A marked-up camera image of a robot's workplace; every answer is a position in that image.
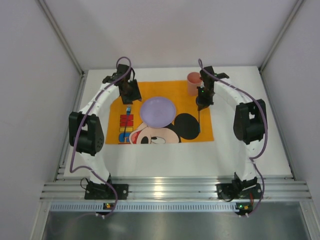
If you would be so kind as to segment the blue plastic spoon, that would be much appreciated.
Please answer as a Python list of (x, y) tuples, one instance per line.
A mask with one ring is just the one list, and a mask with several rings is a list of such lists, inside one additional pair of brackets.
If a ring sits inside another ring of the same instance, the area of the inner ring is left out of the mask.
[(196, 97), (195, 103), (197, 105), (197, 112), (198, 112), (198, 132), (200, 133), (201, 132), (201, 121), (200, 121), (200, 107), (199, 107), (198, 97)]

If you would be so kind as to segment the blue plastic fork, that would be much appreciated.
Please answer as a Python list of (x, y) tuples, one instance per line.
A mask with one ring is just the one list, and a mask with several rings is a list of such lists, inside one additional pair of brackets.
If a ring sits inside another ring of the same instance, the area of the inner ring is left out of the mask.
[(126, 118), (125, 118), (125, 126), (124, 126), (124, 131), (123, 131), (123, 139), (125, 140), (126, 138), (126, 130), (127, 130), (127, 126), (128, 126), (128, 121), (129, 121), (129, 116), (131, 114), (132, 111), (132, 106), (129, 104), (126, 107)]

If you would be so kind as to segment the pink plastic cup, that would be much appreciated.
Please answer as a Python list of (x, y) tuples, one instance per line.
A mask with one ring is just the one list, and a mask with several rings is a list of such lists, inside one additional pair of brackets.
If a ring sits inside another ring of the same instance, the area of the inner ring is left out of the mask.
[(199, 72), (191, 72), (187, 75), (187, 92), (190, 96), (198, 94), (198, 87), (202, 85), (202, 79)]

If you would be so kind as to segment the lilac plastic plate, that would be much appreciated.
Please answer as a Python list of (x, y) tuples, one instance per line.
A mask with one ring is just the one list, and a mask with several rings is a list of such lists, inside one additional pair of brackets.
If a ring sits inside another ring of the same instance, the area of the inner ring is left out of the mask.
[(143, 123), (151, 128), (164, 128), (176, 117), (174, 103), (162, 96), (147, 99), (141, 106), (139, 115)]

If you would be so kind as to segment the orange Mickey Mouse cloth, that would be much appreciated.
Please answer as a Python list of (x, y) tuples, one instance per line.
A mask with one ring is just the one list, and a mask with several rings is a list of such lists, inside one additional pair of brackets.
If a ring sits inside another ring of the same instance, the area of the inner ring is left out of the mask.
[[(106, 123), (105, 143), (109, 145), (176, 144), (214, 141), (211, 113), (208, 108), (200, 111), (200, 133), (196, 98), (188, 94), (185, 80), (139, 82), (142, 101), (134, 101), (124, 139), (126, 106), (117, 98), (110, 107)], [(162, 128), (147, 126), (140, 117), (142, 104), (153, 97), (171, 100), (176, 107), (172, 123)]]

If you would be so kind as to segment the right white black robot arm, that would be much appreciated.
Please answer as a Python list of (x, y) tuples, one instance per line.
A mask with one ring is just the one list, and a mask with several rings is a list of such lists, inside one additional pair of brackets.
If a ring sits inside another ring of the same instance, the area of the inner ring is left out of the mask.
[(197, 87), (197, 110), (212, 106), (216, 102), (214, 97), (219, 97), (233, 110), (232, 132), (239, 143), (234, 178), (241, 183), (254, 184), (258, 173), (255, 160), (262, 156), (268, 142), (266, 103), (227, 81), (227, 74), (216, 74), (212, 66), (201, 65), (200, 68), (202, 83)]

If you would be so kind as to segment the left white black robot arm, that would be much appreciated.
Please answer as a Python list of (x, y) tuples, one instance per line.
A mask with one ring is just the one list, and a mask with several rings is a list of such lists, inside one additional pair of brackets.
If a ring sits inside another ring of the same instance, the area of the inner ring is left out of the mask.
[(116, 72), (102, 80), (97, 93), (78, 112), (73, 111), (68, 117), (69, 144), (73, 147), (69, 172), (80, 169), (89, 171), (90, 181), (106, 184), (111, 178), (100, 151), (105, 144), (105, 130), (99, 115), (106, 113), (112, 103), (121, 98), (131, 111), (134, 101), (141, 101), (142, 96), (135, 71), (130, 64), (116, 64)]

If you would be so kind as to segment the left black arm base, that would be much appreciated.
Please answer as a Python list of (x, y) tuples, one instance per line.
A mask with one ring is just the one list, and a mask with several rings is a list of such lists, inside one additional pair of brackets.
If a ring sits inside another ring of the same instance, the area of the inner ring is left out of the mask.
[[(129, 194), (128, 184), (112, 184), (119, 200), (126, 200)], [(115, 200), (116, 194), (106, 184), (89, 182), (85, 189), (85, 200)]]

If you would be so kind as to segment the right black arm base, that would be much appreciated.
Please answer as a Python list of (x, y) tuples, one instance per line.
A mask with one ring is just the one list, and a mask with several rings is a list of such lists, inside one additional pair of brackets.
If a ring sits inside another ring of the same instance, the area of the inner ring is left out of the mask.
[(254, 187), (236, 190), (231, 183), (219, 183), (216, 185), (219, 200), (230, 202), (232, 200), (249, 200), (250, 198), (259, 199), (262, 196), (262, 188), (258, 183)]

